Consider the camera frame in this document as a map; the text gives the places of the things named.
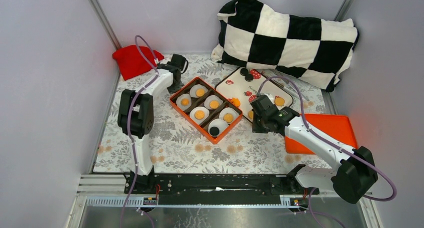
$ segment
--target orange plastic tray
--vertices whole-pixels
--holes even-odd
[[[316,128],[320,129],[324,133],[327,133],[329,136],[334,139],[350,145],[355,149],[358,148],[357,141],[355,139],[355,134],[347,116],[339,115],[325,115],[325,114],[305,114],[306,120],[314,125]],[[314,154],[304,145],[299,142],[292,140],[288,137],[284,137],[285,140],[285,150],[287,153],[291,154]]]
[[[197,105],[201,105],[203,101],[206,97],[208,97],[209,95],[215,95],[217,97],[219,97],[223,103],[222,105],[217,108],[216,110],[214,110],[213,112],[211,112],[211,114],[209,115],[209,117],[207,117],[204,121],[204,123],[200,123],[199,125],[193,121],[193,119],[190,118],[190,116],[187,114],[191,111],[191,109],[193,109],[193,107],[195,105],[192,105],[192,107],[188,108],[188,112],[184,112],[182,111],[177,104],[175,103],[176,99],[182,94],[182,93],[187,93],[191,87],[193,87],[196,84],[201,84],[203,86],[205,86],[208,89],[208,92],[205,93],[204,96],[198,98],[198,99],[194,99],[192,98],[193,104],[197,104]],[[230,103],[227,98],[225,98],[224,96],[222,96],[222,94],[220,94],[219,92],[217,92],[215,89],[213,89],[209,84],[207,84],[205,81],[203,81],[201,78],[196,77],[194,78],[191,82],[189,82],[186,86],[184,86],[180,91],[178,91],[176,94],[174,94],[171,98],[169,98],[171,106],[179,113],[181,114],[184,118],[187,119],[188,122],[190,122],[198,131],[200,131],[200,133],[202,133],[210,142],[212,142],[213,144],[217,144],[220,140],[222,140],[222,138],[224,138],[224,136],[234,127],[236,126],[236,124],[242,119],[243,117],[243,112],[238,109],[237,107],[235,107],[232,103]],[[220,111],[222,111],[222,109],[226,108],[226,107],[231,107],[232,109],[234,109],[237,113],[238,116],[237,118],[217,137],[212,137],[209,133],[208,133],[208,127],[209,127],[209,123],[217,118],[220,114]]]

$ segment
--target black and white pillow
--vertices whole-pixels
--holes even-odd
[[[358,30],[343,22],[275,12],[257,0],[233,0],[218,13],[211,59],[252,69],[276,69],[333,91],[349,68]]]

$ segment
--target gray wall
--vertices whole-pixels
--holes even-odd
[[[161,52],[209,53],[218,44],[219,9],[230,0],[99,0],[123,46],[144,36]],[[333,20],[343,0],[259,0],[274,10]]]
[[[88,0],[0,0],[0,227],[65,224],[117,78]]]
[[[334,98],[358,143],[397,185],[393,202],[377,203],[384,228],[424,223],[417,210],[424,191],[423,11],[423,0],[355,0],[346,16],[361,38]],[[382,178],[372,190],[391,194]]]

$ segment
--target strawberry patterned tray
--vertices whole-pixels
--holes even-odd
[[[248,81],[245,79],[246,76],[241,74],[241,69],[245,68],[240,67],[232,72],[229,76],[219,82],[215,86],[215,89],[228,100],[237,98],[241,103],[239,109],[243,112],[243,116],[252,122],[251,117],[249,117],[249,112],[252,110],[250,102],[256,98],[256,94],[260,85],[267,79],[267,77],[261,75],[256,70],[251,69],[249,74],[253,76],[253,80]],[[274,100],[277,98],[282,98],[283,105],[277,106],[278,109],[282,109],[283,107],[290,107],[293,104],[292,96],[282,90],[280,85],[277,85],[273,81],[266,82],[262,88],[261,93],[271,94],[272,97],[274,97]]]

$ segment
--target red cloth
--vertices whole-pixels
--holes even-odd
[[[142,50],[146,58],[153,65],[155,65],[155,59],[153,58],[150,49],[148,47],[140,47],[140,49]],[[161,53],[155,50],[153,52],[159,61],[164,58]],[[125,81],[130,78],[137,77],[138,75],[146,73],[152,69],[152,67],[141,56],[135,45],[119,49],[118,51],[112,54],[112,58],[117,61],[119,70]]]

